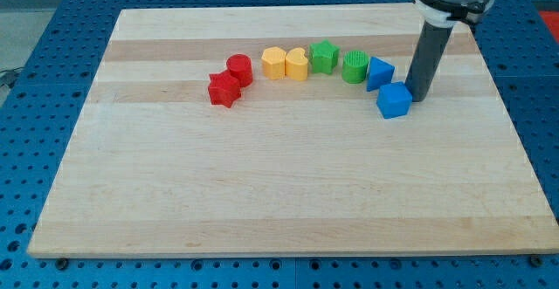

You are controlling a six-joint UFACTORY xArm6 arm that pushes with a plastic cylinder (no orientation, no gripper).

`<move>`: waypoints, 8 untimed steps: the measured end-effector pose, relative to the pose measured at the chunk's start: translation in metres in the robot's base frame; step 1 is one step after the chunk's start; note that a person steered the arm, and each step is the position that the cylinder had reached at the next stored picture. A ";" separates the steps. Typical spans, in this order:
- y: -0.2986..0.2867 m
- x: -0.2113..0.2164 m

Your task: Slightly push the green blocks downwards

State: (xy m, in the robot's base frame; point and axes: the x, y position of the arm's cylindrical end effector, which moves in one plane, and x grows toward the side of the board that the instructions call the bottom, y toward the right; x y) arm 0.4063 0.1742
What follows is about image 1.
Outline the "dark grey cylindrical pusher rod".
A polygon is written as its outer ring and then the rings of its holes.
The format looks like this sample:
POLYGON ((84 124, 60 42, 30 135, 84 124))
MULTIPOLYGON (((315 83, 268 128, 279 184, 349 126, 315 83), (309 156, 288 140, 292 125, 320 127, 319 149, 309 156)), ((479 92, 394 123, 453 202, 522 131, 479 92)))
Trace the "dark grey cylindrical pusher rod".
POLYGON ((452 27, 441 28, 424 22, 404 82, 413 102, 426 98, 451 33, 452 27))

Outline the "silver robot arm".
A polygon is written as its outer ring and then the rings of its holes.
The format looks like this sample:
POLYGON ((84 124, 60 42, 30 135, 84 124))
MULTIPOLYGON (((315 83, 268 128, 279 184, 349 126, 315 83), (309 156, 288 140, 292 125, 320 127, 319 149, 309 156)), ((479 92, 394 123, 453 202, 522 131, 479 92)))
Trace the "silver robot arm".
POLYGON ((405 85, 412 100, 424 100, 457 22, 475 26, 495 0, 412 0, 424 18, 405 85))

